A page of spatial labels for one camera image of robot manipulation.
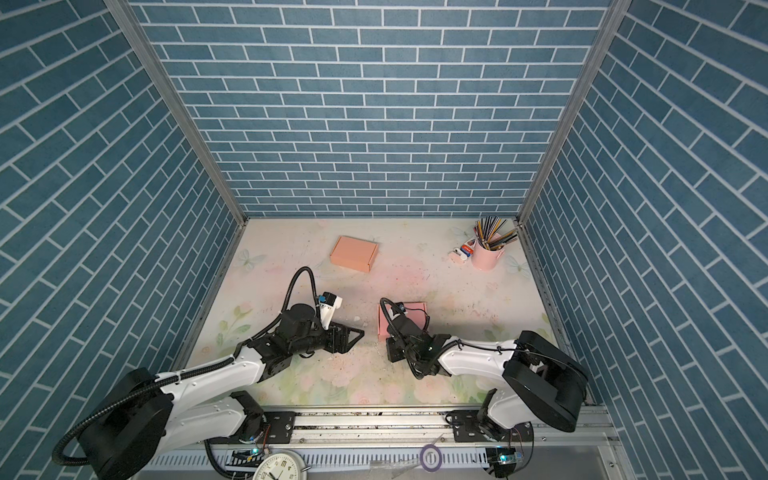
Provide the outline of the orange paper box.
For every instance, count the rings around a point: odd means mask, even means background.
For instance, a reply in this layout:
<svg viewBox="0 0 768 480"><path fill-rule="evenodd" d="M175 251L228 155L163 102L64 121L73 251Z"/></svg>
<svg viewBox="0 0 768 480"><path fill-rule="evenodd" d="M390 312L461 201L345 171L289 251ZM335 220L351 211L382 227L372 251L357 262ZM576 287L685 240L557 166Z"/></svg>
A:
<svg viewBox="0 0 768 480"><path fill-rule="evenodd" d="M339 267L369 273L378 250L379 245L375 242L340 236L330 254L330 261Z"/></svg>

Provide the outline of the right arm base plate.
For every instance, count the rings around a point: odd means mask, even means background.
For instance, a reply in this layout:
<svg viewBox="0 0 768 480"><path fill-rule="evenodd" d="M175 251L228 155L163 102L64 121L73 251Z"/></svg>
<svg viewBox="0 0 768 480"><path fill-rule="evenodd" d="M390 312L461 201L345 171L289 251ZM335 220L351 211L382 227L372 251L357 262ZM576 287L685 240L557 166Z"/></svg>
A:
<svg viewBox="0 0 768 480"><path fill-rule="evenodd" d="M518 443L534 439L533 428L529 423L524 422L511 429L505 429L479 410L453 410L444 415L444 420L452 429L454 441L458 443Z"/></svg>

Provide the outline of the pink paper box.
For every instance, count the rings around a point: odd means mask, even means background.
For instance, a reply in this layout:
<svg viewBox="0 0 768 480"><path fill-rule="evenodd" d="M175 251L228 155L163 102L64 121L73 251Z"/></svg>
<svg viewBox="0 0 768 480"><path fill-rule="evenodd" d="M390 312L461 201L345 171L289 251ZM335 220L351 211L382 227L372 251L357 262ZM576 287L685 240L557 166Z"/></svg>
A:
<svg viewBox="0 0 768 480"><path fill-rule="evenodd" d="M427 304L424 302L404 302L402 304L404 307L406 315L414 321L414 323L419 326L420 328L423 328L427 323ZM379 309L378 310L378 339L380 341L384 341L386 338L389 337L389 333L387 331L388 322L386 321L386 318L384 316L384 312Z"/></svg>

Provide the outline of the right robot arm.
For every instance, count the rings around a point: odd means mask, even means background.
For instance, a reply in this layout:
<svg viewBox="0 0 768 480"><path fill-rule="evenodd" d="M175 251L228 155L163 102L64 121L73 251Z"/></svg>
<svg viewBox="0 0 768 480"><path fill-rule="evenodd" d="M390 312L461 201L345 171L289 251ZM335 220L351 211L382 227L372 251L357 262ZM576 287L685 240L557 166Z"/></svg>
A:
<svg viewBox="0 0 768 480"><path fill-rule="evenodd" d="M576 429L589 374L577 361L534 331L515 340L470 342L431 335L406 315L404 306L379 300L387 322L387 356L405 361L413 376L471 375L494 382L470 427L497 441L536 419L556 430Z"/></svg>

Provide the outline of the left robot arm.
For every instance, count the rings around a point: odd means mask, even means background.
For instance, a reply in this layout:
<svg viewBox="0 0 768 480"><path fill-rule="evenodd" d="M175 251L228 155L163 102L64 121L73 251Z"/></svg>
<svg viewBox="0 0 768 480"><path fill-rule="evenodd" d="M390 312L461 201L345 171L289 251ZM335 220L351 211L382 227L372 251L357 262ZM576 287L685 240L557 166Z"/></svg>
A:
<svg viewBox="0 0 768 480"><path fill-rule="evenodd" d="M333 319L340 296L314 293L311 303L285 300L277 317L234 350L192 369L126 374L104 400L55 444L52 461L89 466L100 479L129 479L155 457L193 443L266 438L263 408L247 387L318 350L346 354L364 337Z"/></svg>

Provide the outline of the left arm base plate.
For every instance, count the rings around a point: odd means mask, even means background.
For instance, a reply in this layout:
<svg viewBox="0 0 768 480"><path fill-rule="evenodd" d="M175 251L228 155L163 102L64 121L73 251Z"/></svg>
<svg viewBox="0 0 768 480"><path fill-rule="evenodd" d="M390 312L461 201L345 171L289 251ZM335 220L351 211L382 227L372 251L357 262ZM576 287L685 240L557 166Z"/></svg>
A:
<svg viewBox="0 0 768 480"><path fill-rule="evenodd" d="M212 444L288 444L293 435L296 413L267 411L260 416L248 416L228 437L214 437Z"/></svg>

